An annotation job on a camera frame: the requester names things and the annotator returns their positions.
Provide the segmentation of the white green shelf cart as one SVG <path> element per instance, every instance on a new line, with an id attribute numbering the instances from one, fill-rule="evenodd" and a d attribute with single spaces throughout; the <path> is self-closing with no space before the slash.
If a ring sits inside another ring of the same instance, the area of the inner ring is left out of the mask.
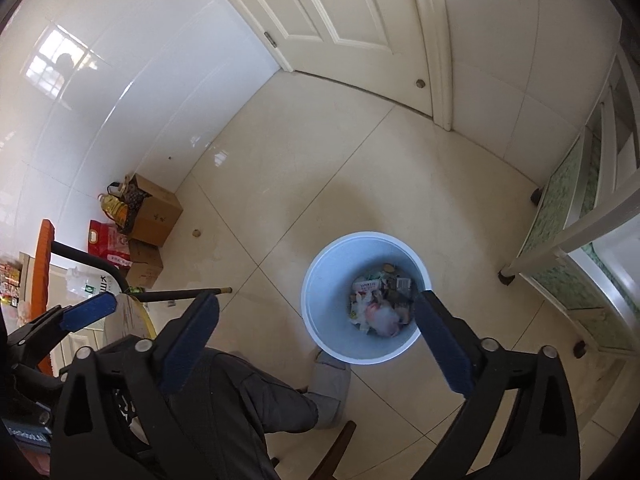
<path id="1" fill-rule="evenodd" d="M 520 276 L 589 349 L 639 354 L 639 66 L 618 49 L 587 122 L 547 183 L 523 245 L 498 273 Z"/>

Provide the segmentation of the condiment bottles group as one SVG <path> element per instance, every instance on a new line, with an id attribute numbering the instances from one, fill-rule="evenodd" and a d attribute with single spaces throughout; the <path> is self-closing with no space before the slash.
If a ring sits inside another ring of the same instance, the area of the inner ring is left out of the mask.
<path id="1" fill-rule="evenodd" d="M 20 302 L 21 269 L 13 263 L 0 262 L 0 297 L 4 306 L 18 306 Z"/>

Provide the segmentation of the round orange table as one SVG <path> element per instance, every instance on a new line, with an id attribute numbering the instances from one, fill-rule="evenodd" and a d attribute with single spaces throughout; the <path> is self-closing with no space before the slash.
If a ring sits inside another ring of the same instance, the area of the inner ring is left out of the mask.
<path id="1" fill-rule="evenodd" d="M 32 267 L 32 300 L 30 300 L 30 320 L 35 323 L 47 314 L 49 301 L 49 272 L 54 242 L 54 225 L 43 219 L 37 240 L 34 266 Z"/>

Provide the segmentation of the light blue trash bin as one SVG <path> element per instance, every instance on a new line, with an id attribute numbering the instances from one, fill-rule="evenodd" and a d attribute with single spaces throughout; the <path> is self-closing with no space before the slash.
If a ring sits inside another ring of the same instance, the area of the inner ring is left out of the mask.
<path id="1" fill-rule="evenodd" d="M 300 310 L 320 349 L 348 364 L 395 359 L 419 338 L 414 300 L 431 287 L 418 255 L 404 242 L 379 232 L 345 235 L 323 248 L 308 268 Z M 364 320 L 369 304 L 386 304 L 401 317 L 400 332 L 378 336 Z"/>

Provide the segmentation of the cream panelled door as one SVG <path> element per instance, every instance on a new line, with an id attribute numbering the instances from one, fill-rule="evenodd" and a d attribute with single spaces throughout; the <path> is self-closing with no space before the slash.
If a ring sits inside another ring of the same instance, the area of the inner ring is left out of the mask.
<path id="1" fill-rule="evenodd" d="M 445 0 L 229 0 L 287 72 L 348 84 L 452 126 Z"/>

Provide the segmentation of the white red plastic bag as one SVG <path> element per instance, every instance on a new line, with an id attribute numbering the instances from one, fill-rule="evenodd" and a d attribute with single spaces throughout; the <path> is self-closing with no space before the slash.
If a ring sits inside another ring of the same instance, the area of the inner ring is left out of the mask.
<path id="1" fill-rule="evenodd" d="M 401 317 L 386 304 L 369 304 L 363 311 L 364 320 L 370 330 L 374 330 L 378 336 L 392 338 L 401 329 Z"/>

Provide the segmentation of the cardboard box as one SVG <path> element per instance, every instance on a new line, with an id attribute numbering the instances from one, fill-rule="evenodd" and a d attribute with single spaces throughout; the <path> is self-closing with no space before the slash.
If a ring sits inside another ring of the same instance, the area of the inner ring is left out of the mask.
<path id="1" fill-rule="evenodd" d="M 127 181 L 124 202 L 128 206 L 125 235 L 131 260 L 126 279 L 131 286 L 152 288 L 164 268 L 160 248 L 183 209 L 174 193 L 141 174 L 133 174 Z"/>

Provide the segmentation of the clear plastic bag on floor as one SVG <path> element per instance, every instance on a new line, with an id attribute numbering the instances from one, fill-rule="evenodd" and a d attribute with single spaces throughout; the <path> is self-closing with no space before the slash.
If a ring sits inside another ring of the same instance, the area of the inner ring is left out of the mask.
<path id="1" fill-rule="evenodd" d="M 65 274 L 67 291 L 82 299 L 110 292 L 117 295 L 120 287 L 115 279 L 101 270 L 93 270 L 88 266 L 74 266 Z"/>

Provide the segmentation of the red paper bag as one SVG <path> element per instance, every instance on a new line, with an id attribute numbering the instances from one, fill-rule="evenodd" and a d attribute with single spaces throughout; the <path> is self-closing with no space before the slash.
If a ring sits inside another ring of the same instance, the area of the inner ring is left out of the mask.
<path id="1" fill-rule="evenodd" d="M 130 268 L 131 266 L 127 237 L 119 232 L 113 223 L 90 221 L 88 253 L 121 269 Z"/>

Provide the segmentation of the person's grey trouser leg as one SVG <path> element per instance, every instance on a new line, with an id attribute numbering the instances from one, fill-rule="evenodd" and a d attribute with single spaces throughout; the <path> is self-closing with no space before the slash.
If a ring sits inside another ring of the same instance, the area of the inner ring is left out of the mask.
<path id="1" fill-rule="evenodd" d="M 308 396 L 239 356 L 206 348 L 169 398 L 183 432 L 218 479 L 275 479 L 266 435 L 301 434 L 318 422 Z"/>

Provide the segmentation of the grey slipper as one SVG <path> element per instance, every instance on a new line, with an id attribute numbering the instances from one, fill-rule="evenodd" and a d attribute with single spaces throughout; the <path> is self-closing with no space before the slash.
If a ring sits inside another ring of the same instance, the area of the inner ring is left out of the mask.
<path id="1" fill-rule="evenodd" d="M 350 365 L 321 350 L 314 359 L 311 381 L 305 396 L 316 406 L 316 429 L 337 426 L 346 408 L 350 378 Z"/>

